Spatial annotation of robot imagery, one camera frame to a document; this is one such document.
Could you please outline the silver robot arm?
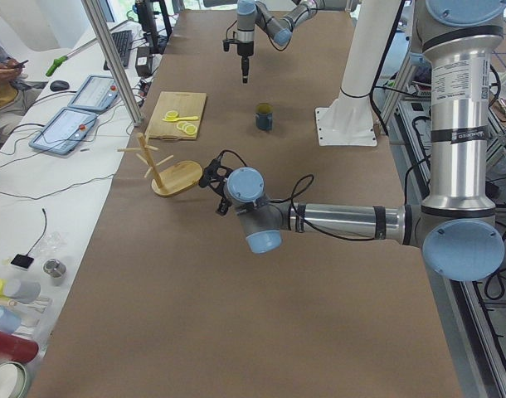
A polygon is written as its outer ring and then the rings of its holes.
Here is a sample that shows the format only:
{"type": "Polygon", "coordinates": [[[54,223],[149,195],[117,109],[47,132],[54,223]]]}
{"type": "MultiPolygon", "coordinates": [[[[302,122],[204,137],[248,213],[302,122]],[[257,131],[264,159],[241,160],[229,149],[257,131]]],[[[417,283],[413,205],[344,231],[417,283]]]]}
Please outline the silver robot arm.
{"type": "MultiPolygon", "coordinates": [[[[349,9],[349,1],[293,1],[282,18],[260,1],[238,1],[237,32],[224,40],[224,51],[237,45],[242,81],[249,75],[254,30],[258,26],[279,46],[320,10],[349,9]]],[[[317,108],[320,145],[374,146],[372,92],[383,56],[397,29],[403,1],[362,1],[338,98],[317,108]]],[[[253,253],[282,243],[280,231],[316,231],[345,241],[396,240],[421,249],[426,265],[447,279],[477,281],[498,271],[504,238],[494,227],[495,204],[485,193],[485,154],[489,140],[489,67],[491,52],[503,40],[506,1],[415,1],[411,44],[431,65],[431,151],[405,174],[403,206],[335,206],[298,203],[314,176],[295,183],[285,199],[265,193],[261,174],[252,167],[221,165],[225,152],[203,172],[200,187],[221,198],[217,213],[234,207],[253,253]],[[429,194],[420,205],[407,203],[410,170],[427,163],[429,194]]]]}
{"type": "Polygon", "coordinates": [[[223,42],[224,51],[236,46],[241,58],[241,78],[249,80],[250,58],[254,55],[255,28],[259,27],[270,39],[273,46],[283,51],[291,41],[294,30],[303,22],[315,17],[320,11],[353,12],[358,1],[294,1],[295,7],[283,17],[276,17],[262,1],[238,1],[236,9],[236,30],[223,42]]]}

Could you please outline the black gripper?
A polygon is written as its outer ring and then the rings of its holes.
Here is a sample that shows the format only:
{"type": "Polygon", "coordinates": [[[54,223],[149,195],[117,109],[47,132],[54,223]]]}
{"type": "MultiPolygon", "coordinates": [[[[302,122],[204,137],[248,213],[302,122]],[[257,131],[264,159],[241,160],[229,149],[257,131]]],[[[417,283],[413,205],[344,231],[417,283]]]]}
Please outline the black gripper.
{"type": "Polygon", "coordinates": [[[249,81],[249,74],[250,74],[249,58],[253,56],[253,42],[239,41],[237,43],[237,54],[241,57],[242,83],[246,84],[249,81]]]}
{"type": "Polygon", "coordinates": [[[216,213],[219,216],[225,216],[231,207],[232,201],[225,196],[221,196],[216,213]]]}

